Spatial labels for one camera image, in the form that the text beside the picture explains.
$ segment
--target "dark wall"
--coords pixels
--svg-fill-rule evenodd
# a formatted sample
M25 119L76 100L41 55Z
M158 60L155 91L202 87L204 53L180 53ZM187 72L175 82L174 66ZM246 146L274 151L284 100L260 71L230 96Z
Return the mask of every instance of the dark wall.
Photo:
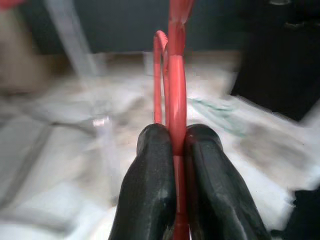
M245 38L239 0L196 0L187 25L189 50L238 49ZM169 0L76 0L93 52L151 51L157 30L168 30ZM19 7L43 54L63 52L43 0Z

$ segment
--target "white floor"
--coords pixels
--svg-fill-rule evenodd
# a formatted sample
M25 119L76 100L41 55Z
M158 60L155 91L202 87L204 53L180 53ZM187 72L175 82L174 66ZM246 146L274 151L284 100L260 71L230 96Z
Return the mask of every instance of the white floor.
M228 116L219 111L203 112L190 100L187 121L208 124L219 134L225 153L246 181L266 227L280 228L291 207L291 190L311 188L320 178L320 160L316 158L320 151L316 146L320 111L315 108L302 126L240 99L226 100L239 59L237 52L186 55L188 98L232 109ZM153 121L153 77L145 70L142 55L115 55L108 60L107 69L94 95L107 102L117 167L123 176L134 160L138 134ZM39 99L16 100L15 104L53 122L84 121L90 128L87 92L76 76L69 74L57 82ZM13 204L4 215L0 212L0 240L20 239L18 234L27 233L30 237L24 239L107 239L116 208L110 203L110 180L98 146L94 137L77 129L54 127ZM40 224L13 221L31 215L34 209L41 211ZM54 216L52 220L45 219L44 212Z

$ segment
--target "red plastic object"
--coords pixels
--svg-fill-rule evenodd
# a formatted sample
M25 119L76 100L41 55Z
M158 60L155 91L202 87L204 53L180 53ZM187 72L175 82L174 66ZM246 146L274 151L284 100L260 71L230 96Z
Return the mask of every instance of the red plastic object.
M184 67L185 24L194 0L170 0L168 38L157 31L153 39L154 54L154 122L162 124L161 56L163 58L163 89L165 125L169 130L177 194L174 240L189 239L186 207L183 145L187 127L187 94Z
M23 3L24 1L25 0L0 0L0 9L7 10Z

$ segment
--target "blurry background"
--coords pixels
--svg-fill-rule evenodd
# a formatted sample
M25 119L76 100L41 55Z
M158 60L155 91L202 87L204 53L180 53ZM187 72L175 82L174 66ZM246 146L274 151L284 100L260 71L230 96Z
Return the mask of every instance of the blurry background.
M0 12L0 240L107 239L116 204L87 94L103 99L113 120L121 178L139 133L153 122L153 35L168 29L169 1L74 6L103 65L90 89L81 85L44 1ZM187 122L219 134L267 229L286 223L292 190L314 188L320 177L320 87L310 91L320 77L318 7L196 0L187 25ZM284 69L292 74L279 74ZM292 85L314 97L293 102L296 91L284 90ZM284 102L290 108L275 110Z

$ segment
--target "beige object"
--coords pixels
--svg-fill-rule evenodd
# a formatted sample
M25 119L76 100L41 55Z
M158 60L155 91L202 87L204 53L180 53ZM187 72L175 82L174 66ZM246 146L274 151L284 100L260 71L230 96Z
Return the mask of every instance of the beige object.
M0 91L34 93L45 89L48 79L44 57L35 54L18 13L0 11Z

